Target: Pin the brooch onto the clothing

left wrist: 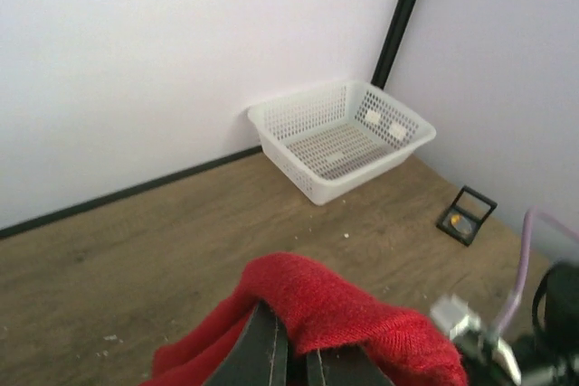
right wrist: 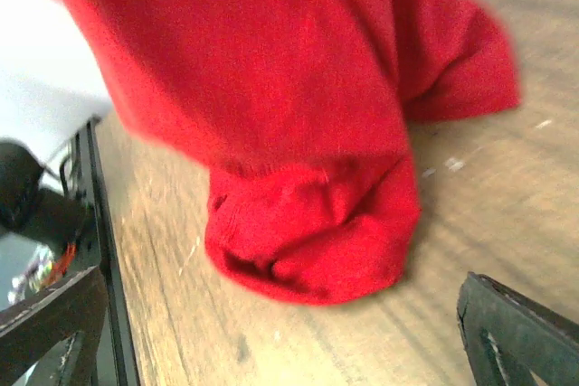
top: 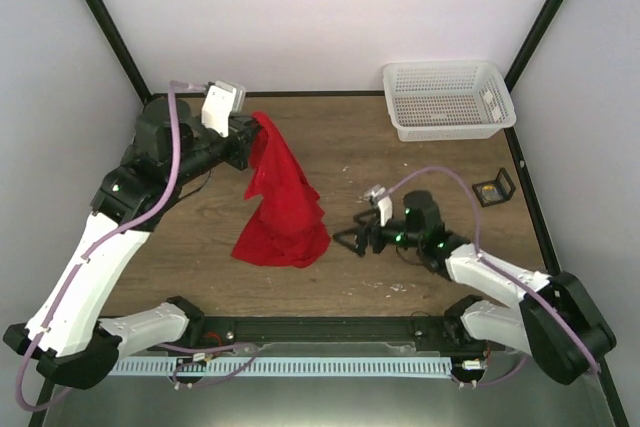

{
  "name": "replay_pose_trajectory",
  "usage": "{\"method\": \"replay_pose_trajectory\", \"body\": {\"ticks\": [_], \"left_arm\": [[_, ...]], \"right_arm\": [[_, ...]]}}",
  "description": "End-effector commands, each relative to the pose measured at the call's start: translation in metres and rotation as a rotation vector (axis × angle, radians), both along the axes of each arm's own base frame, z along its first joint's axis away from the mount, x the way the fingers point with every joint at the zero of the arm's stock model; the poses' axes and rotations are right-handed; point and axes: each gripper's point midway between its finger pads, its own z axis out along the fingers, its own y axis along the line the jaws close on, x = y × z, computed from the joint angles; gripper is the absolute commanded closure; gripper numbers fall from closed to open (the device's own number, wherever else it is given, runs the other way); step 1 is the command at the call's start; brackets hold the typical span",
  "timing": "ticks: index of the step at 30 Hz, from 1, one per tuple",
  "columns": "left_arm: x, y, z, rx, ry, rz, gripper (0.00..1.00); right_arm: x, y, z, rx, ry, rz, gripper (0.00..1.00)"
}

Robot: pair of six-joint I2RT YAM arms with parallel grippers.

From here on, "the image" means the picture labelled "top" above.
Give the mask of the red t-shirt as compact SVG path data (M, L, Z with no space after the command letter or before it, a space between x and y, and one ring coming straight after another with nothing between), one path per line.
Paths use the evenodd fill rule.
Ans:
M306 268L330 242L320 196L271 118L264 112L252 117L260 131L251 148L253 176L244 198L261 201L231 256L257 266Z

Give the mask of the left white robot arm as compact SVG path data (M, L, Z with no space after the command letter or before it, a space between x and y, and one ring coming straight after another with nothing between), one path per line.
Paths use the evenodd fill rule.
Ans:
M204 314L181 296L126 317L100 315L126 265L184 200L184 185L223 163L247 168L259 123L232 113L221 135L203 120L183 100L171 107L156 99L144 107L120 165L91 202L79 245L54 290L28 322L7 328L5 344L36 360L45 379L86 390L133 354L170 343L191 351L203 342Z

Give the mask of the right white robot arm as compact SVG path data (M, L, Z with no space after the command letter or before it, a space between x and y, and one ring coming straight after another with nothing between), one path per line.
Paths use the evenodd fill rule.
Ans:
M501 344L530 356L551 379L569 385L598 369L617 345L613 330L574 275L530 271L495 257L446 227L427 191L403 198L393 214L383 189L367 194L370 209L333 239L358 256L386 247L412 250L430 272L480 291L455 304L444 325L447 343L465 350L478 341Z

